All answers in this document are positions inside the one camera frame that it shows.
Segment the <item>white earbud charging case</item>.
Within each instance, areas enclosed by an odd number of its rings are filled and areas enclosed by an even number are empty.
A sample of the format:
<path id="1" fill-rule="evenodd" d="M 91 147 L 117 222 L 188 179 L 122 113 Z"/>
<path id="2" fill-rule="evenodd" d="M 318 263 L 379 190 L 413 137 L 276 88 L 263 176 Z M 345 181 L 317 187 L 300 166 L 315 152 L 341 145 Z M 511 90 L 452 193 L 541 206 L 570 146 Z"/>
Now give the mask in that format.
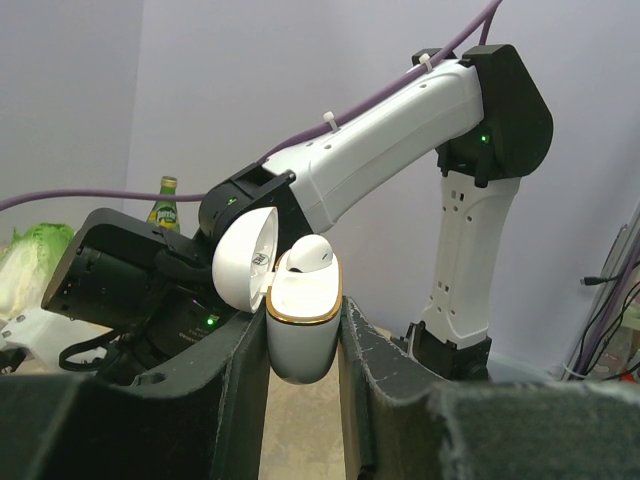
<path id="1" fill-rule="evenodd" d="M 255 313 L 266 307 L 271 368 L 289 383 L 312 384 L 327 374 L 335 356 L 342 266 L 333 250 L 333 261 L 324 269 L 289 271 L 286 261 L 292 246 L 282 254 L 278 246 L 275 207 L 241 215 L 214 251 L 212 281 L 219 297 L 236 310 Z"/>

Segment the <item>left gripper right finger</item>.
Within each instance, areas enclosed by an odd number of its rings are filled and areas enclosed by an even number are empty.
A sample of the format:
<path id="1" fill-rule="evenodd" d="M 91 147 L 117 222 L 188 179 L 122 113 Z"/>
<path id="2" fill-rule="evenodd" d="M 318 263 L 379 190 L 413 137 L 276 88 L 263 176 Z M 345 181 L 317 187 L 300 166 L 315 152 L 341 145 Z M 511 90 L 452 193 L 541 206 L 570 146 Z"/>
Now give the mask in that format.
<path id="1" fill-rule="evenodd" d="M 623 382 L 450 382 L 350 298 L 338 344 L 350 479 L 635 479 L 639 389 Z"/>

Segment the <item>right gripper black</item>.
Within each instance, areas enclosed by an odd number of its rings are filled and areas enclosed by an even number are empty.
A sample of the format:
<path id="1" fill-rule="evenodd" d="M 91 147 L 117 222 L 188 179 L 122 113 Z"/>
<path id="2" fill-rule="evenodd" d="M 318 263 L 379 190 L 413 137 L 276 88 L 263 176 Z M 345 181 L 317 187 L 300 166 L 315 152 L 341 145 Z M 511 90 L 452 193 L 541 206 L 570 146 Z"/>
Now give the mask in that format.
<path id="1" fill-rule="evenodd" d="M 107 354 L 87 369 L 132 380 L 225 325 L 235 310 L 216 293 L 213 244 L 116 210 L 91 212 L 64 251 L 42 309 L 107 328 L 85 349 Z"/>

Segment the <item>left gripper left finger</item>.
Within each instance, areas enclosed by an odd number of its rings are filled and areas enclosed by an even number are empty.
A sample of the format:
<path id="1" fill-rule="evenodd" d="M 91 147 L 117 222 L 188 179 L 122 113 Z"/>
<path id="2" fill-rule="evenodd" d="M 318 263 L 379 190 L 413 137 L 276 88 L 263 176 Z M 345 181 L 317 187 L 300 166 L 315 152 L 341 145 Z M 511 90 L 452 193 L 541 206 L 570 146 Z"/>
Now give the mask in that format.
<path id="1" fill-rule="evenodd" d="M 5 479 L 255 479 L 266 322 L 239 313 L 126 387 L 81 374 L 1 381 Z"/>

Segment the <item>white stem earbud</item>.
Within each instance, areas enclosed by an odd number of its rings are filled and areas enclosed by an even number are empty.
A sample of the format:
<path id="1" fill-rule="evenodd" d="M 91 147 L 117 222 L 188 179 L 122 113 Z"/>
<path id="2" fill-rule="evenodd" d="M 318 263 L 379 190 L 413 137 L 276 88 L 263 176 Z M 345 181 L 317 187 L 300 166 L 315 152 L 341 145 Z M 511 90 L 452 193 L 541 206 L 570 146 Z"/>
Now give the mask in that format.
<path id="1" fill-rule="evenodd" d="M 328 267 L 334 252 L 329 241 L 321 235 L 306 235 L 298 239 L 289 251 L 286 268 L 309 273 Z"/>

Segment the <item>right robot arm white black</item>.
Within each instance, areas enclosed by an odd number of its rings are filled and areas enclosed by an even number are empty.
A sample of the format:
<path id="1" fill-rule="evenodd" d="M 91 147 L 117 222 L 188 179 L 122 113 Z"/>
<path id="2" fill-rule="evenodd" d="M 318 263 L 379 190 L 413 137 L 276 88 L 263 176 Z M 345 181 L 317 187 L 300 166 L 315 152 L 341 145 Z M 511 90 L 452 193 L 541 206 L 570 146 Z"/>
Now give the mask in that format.
<path id="1" fill-rule="evenodd" d="M 442 192 L 435 277 L 405 348 L 440 377 L 486 378 L 504 224 L 552 137 L 551 112 L 514 46 L 419 51 L 381 98 L 213 187 L 192 237 L 109 208 L 92 211 L 42 306 L 101 333 L 63 348 L 58 365 L 124 385 L 233 315 L 261 313 L 277 375 L 293 384 L 320 380 L 344 305 L 342 259 L 327 233 L 433 156 Z"/>

